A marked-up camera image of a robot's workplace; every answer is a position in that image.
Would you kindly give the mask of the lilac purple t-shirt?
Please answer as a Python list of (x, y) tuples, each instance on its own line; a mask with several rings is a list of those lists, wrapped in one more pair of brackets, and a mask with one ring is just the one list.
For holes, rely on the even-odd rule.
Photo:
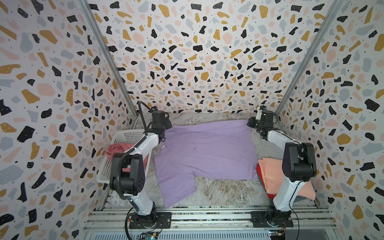
[(197, 191), (195, 177), (214, 180), (257, 178), (258, 157), (246, 120), (173, 126), (154, 157), (165, 207)]

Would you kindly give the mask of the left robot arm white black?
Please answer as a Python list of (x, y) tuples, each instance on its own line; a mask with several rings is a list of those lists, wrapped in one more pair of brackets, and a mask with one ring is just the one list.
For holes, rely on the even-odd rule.
[(169, 113), (152, 110), (152, 122), (144, 127), (132, 147), (113, 155), (110, 171), (110, 188), (122, 200), (129, 201), (136, 210), (130, 221), (134, 229), (149, 229), (158, 224), (156, 205), (144, 191), (144, 160), (150, 159), (153, 148), (162, 142), (166, 130), (172, 127)]

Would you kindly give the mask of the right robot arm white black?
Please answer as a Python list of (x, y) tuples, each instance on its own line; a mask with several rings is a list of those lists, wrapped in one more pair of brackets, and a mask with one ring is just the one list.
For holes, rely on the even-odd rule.
[(256, 129), (263, 140), (269, 141), (284, 151), (282, 166), (284, 174), (277, 195), (270, 200), (265, 212), (251, 212), (255, 228), (293, 227), (291, 214), (293, 204), (301, 188), (316, 175), (316, 158), (311, 143), (301, 143), (275, 127), (277, 115), (261, 106), (256, 117), (249, 118), (247, 126)]

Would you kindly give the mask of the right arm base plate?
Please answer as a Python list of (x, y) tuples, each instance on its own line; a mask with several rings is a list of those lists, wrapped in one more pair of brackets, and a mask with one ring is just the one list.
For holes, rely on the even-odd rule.
[(251, 223), (254, 228), (292, 228), (294, 226), (291, 211), (256, 211), (251, 212)]

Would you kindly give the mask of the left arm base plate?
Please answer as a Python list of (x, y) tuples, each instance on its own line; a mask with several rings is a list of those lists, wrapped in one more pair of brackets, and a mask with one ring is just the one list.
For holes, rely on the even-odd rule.
[(172, 213), (171, 212), (152, 212), (149, 215), (142, 216), (134, 214), (131, 216), (131, 221), (129, 223), (130, 230), (136, 229), (153, 229), (163, 228), (169, 229), (171, 227)]

